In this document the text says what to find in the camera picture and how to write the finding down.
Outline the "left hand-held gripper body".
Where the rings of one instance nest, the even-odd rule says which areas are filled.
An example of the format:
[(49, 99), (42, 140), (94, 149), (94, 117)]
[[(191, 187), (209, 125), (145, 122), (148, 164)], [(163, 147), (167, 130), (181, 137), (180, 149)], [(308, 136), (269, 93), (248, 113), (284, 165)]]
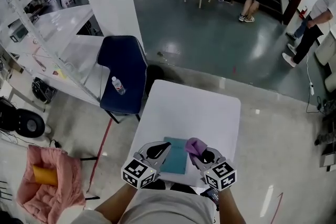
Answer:
[(147, 184), (156, 181), (160, 176), (161, 166), (165, 162), (171, 147), (158, 159), (150, 159), (146, 151), (150, 146), (163, 142), (165, 141), (147, 143), (131, 157), (128, 157), (121, 168), (122, 180), (134, 188), (143, 188)]

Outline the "blue notebook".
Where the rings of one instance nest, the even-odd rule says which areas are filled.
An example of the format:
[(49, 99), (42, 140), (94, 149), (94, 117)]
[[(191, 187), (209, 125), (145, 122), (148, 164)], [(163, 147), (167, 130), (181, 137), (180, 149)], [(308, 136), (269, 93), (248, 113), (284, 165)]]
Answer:
[(161, 172), (184, 175), (188, 153), (185, 150), (187, 140), (165, 137), (165, 142), (171, 143), (171, 149), (161, 166)]

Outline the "purple cloth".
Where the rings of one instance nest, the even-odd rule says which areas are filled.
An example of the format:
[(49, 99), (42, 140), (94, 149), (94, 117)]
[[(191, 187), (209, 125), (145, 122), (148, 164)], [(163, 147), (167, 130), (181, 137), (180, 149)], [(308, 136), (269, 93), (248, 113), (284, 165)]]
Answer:
[(192, 137), (187, 140), (185, 144), (185, 150), (188, 152), (190, 160), (192, 164), (195, 166), (196, 158), (202, 156), (203, 152), (207, 149), (207, 144), (205, 144), (202, 140)]

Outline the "person's left forearm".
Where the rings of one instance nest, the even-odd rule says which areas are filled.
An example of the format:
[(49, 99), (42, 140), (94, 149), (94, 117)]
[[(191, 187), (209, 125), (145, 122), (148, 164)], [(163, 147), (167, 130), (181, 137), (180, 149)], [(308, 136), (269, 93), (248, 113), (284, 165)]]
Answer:
[(101, 213), (112, 224), (118, 224), (137, 191), (133, 186), (125, 184), (95, 211)]

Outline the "person's right forearm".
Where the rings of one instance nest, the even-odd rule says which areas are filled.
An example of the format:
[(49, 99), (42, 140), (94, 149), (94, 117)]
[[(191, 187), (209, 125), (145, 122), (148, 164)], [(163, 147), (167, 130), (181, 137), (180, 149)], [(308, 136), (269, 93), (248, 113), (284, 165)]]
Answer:
[(220, 224), (246, 224), (241, 215), (230, 188), (218, 193)]

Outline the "black waist box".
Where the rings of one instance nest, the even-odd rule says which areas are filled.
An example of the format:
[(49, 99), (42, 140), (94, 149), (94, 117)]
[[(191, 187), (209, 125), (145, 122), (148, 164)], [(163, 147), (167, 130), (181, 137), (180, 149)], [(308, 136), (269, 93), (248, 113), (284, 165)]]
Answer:
[(203, 191), (201, 194), (203, 197), (209, 198), (215, 205), (218, 206), (218, 190), (215, 188), (208, 188)]

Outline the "red floor tape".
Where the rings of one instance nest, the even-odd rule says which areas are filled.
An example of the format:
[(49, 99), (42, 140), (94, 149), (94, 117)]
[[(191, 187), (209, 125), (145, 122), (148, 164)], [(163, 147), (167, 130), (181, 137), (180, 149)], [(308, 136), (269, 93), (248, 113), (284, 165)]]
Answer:
[(94, 178), (94, 174), (95, 174), (96, 168), (98, 166), (98, 162), (99, 162), (100, 156), (102, 154), (102, 150), (103, 150), (104, 144), (106, 142), (106, 138), (108, 136), (108, 133), (109, 133), (112, 122), (113, 122), (113, 119), (110, 119), (109, 123), (107, 125), (107, 128), (106, 128), (106, 131), (104, 133), (103, 139), (101, 141), (101, 144), (100, 144), (100, 147), (99, 147), (99, 150), (98, 150), (98, 154), (97, 154), (97, 159), (95, 160), (95, 163), (94, 163), (92, 171), (91, 171), (91, 175), (90, 175), (90, 179), (89, 179), (89, 186), (88, 186), (88, 189), (87, 189), (86, 193), (88, 193), (90, 191), (92, 181), (93, 181), (93, 178)]
[(277, 213), (279, 211), (280, 208), (280, 204), (282, 202), (282, 198), (283, 198), (284, 193), (281, 192), (277, 197), (276, 197), (276, 202), (274, 202), (275, 208), (273, 210), (273, 214), (271, 215), (271, 219), (270, 219), (270, 224), (275, 224), (275, 218), (277, 216)]

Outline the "white tablecloth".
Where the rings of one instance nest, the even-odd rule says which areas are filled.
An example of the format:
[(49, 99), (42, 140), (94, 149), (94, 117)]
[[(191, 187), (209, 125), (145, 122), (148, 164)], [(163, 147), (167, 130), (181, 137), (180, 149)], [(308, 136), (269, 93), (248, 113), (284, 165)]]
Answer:
[(238, 98), (155, 80), (129, 151), (165, 137), (198, 138), (233, 161), (238, 139), (241, 102)]

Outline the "pink cushioned chair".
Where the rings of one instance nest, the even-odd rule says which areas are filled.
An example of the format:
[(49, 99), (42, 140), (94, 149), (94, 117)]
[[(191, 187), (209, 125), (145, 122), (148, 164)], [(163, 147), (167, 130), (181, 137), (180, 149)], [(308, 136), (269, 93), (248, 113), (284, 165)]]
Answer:
[[(62, 212), (72, 206), (84, 206), (82, 161), (97, 157), (73, 158), (60, 148), (29, 145), (26, 169), (17, 191), (17, 203), (41, 224), (56, 224)], [(33, 166), (56, 169), (58, 186), (36, 183)]]

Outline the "dark blue chair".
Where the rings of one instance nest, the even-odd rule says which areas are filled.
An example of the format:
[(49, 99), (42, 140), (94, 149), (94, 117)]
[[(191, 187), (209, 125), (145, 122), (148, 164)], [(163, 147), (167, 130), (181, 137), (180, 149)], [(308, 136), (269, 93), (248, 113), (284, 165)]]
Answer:
[[(117, 123), (115, 114), (135, 115), (140, 120), (140, 109), (145, 94), (147, 68), (145, 54), (134, 36), (107, 36), (100, 47), (97, 64), (109, 69), (107, 83), (100, 99), (100, 107)], [(112, 85), (118, 78), (125, 88), (120, 95)]]

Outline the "orange cylinder pillow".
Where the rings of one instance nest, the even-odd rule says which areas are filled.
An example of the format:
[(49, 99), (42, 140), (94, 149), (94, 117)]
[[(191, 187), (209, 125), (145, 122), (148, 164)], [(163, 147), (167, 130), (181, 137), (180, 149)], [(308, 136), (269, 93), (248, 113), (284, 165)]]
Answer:
[(41, 168), (33, 166), (35, 181), (41, 185), (58, 186), (58, 175), (56, 169)]

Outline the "black bag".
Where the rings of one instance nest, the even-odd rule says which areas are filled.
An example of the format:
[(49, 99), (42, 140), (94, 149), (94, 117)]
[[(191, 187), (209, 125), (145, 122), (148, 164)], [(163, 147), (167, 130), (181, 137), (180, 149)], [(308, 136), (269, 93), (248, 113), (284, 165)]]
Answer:
[(44, 104), (49, 104), (55, 97), (57, 90), (49, 86), (42, 79), (35, 77), (31, 85), (34, 96)]

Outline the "white curved counter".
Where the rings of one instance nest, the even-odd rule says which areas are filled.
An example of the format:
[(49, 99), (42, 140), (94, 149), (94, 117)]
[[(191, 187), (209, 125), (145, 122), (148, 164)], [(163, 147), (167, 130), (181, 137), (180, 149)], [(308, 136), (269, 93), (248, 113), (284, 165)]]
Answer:
[(336, 90), (336, 32), (329, 31), (323, 42), (315, 51), (318, 62), (326, 66), (328, 65), (331, 74), (324, 80), (324, 85), (328, 92)]

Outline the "white metal shelf rack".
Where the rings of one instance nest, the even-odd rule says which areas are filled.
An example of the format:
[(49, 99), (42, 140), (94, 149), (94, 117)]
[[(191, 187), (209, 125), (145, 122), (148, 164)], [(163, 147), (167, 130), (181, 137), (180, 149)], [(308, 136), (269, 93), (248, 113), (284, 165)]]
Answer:
[[(94, 105), (100, 104), (107, 76), (97, 64), (103, 37), (79, 35), (93, 16), (90, 5), (65, 8), (32, 22), (24, 11), (30, 0), (8, 0), (9, 12), (0, 24), (0, 43), (29, 74), (49, 86)], [(28, 30), (20, 42), (9, 37), (12, 25)]]

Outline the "grey box device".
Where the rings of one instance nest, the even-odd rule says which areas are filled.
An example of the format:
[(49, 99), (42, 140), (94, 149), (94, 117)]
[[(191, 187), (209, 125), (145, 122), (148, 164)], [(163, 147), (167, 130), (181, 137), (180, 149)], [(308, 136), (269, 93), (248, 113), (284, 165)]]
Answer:
[(20, 42), (28, 33), (28, 30), (23, 24), (14, 26), (9, 29), (9, 37), (13, 42)]

